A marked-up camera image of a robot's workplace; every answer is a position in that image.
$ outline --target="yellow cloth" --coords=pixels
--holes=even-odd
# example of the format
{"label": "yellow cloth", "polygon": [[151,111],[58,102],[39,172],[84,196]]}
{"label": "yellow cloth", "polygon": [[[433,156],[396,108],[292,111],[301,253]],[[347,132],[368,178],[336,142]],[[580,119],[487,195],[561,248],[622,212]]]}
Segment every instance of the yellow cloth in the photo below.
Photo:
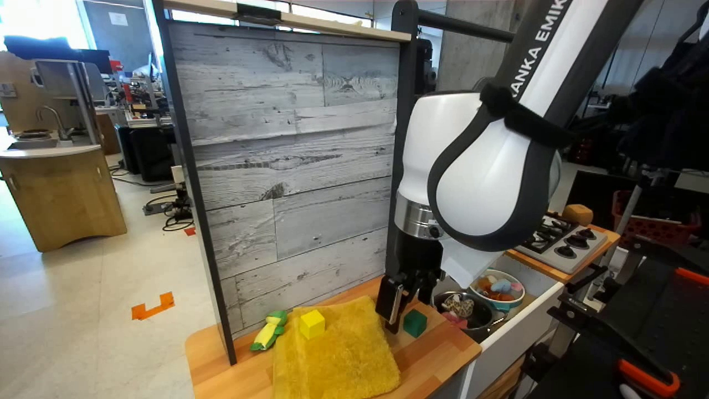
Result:
{"label": "yellow cloth", "polygon": [[295,307],[284,337],[275,345],[273,393],[277,399],[362,399],[400,385],[400,365],[384,337],[370,296],[347,303],[316,305],[326,333],[300,335]]}

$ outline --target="green sponge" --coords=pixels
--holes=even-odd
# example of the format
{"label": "green sponge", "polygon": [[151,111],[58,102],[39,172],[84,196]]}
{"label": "green sponge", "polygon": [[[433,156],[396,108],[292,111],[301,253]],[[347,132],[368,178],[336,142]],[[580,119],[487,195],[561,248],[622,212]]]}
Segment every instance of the green sponge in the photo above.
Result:
{"label": "green sponge", "polygon": [[425,314],[419,312],[416,307],[412,307],[405,317],[403,317],[403,330],[409,333],[412,337],[424,335],[425,330]]}

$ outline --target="small bowl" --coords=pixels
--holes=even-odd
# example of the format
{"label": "small bowl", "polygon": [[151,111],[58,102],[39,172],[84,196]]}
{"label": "small bowl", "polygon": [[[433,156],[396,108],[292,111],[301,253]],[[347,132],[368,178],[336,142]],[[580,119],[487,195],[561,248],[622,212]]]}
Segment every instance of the small bowl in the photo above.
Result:
{"label": "small bowl", "polygon": [[[507,298],[507,296],[505,296],[505,298],[504,298],[504,296],[493,296],[490,291],[486,291],[486,288],[481,285],[484,282],[490,282],[490,276],[493,276],[493,279],[507,279],[507,282],[513,283],[513,294],[509,294],[509,298]],[[496,268],[484,270],[484,273],[470,283],[470,291],[472,291],[476,296],[481,296],[484,302],[493,303],[493,307],[494,307],[496,312],[509,312],[509,311],[517,307],[517,305],[525,298],[525,294],[527,294],[524,282],[518,282],[515,274],[504,273],[504,270],[496,270]]]}

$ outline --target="yellow sponge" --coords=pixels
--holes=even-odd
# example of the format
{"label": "yellow sponge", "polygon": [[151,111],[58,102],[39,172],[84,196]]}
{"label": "yellow sponge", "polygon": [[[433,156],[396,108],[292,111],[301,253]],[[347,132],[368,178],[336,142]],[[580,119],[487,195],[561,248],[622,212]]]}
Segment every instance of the yellow sponge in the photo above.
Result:
{"label": "yellow sponge", "polygon": [[326,317],[320,311],[310,311],[310,312],[301,314],[300,318],[301,322],[298,323],[298,328],[306,339],[312,339],[312,337],[326,333]]}

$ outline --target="floor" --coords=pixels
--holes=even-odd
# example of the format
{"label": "floor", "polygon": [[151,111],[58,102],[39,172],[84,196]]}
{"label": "floor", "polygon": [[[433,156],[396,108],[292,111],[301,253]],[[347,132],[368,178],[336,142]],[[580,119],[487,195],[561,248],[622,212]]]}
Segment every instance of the floor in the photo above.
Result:
{"label": "floor", "polygon": [[[146,185],[116,182],[129,232],[39,254],[0,179],[0,396],[192,396],[183,339],[215,323],[198,238],[141,214]],[[175,307],[146,322],[130,305]]]}

